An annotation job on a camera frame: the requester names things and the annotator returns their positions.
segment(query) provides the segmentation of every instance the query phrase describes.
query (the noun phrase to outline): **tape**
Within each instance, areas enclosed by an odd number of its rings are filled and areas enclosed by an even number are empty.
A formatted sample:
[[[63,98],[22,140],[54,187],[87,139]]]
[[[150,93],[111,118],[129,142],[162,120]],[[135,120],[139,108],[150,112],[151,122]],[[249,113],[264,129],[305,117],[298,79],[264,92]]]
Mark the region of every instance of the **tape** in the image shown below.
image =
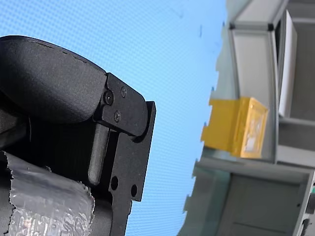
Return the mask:
[[[95,200],[82,183],[5,154],[15,207],[6,236],[88,236]]]

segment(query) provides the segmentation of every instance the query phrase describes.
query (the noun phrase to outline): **yellow box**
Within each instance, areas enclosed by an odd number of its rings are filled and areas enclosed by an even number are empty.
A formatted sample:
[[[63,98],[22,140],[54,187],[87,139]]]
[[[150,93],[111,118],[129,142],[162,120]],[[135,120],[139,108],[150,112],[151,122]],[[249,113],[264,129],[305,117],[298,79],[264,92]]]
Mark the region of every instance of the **yellow box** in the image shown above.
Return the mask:
[[[229,151],[242,158],[260,158],[268,109],[252,97],[211,99],[209,126],[201,140],[209,148]]]

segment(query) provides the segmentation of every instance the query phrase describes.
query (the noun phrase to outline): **hole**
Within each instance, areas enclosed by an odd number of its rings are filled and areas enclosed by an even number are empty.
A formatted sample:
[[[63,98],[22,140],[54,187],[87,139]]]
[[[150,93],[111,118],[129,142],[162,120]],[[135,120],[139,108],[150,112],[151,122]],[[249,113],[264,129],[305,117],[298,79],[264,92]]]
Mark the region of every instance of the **hole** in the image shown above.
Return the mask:
[[[117,176],[112,177],[112,181],[110,181],[110,187],[113,190],[117,189],[117,187],[118,187],[118,178],[117,178]]]
[[[137,185],[134,184],[134,185],[131,187],[131,195],[132,195],[133,197],[135,197],[135,196],[137,195],[137,191],[138,191]]]

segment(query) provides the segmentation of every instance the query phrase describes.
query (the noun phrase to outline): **screw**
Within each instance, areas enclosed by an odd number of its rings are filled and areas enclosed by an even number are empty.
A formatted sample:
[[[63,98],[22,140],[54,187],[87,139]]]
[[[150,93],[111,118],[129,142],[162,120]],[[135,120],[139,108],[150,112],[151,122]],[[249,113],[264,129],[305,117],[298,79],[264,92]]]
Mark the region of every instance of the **screw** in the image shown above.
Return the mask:
[[[120,90],[120,94],[123,98],[125,98],[127,95],[127,89],[125,87],[122,87],[122,89]]]
[[[107,105],[112,105],[114,102],[114,95],[112,91],[106,91],[103,95],[103,100]]]
[[[119,122],[120,121],[120,112],[119,111],[116,111],[115,114],[114,114],[114,119],[115,119],[115,122]]]

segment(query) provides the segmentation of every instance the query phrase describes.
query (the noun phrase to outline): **blue backdrop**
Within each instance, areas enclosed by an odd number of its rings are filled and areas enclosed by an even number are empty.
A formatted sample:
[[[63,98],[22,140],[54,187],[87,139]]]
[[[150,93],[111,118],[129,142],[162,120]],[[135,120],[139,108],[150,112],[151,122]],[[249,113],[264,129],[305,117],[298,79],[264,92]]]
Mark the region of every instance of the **blue backdrop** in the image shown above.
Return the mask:
[[[127,236],[174,236],[185,220],[224,19],[223,0],[0,0],[0,36],[65,47],[156,102],[144,195]]]

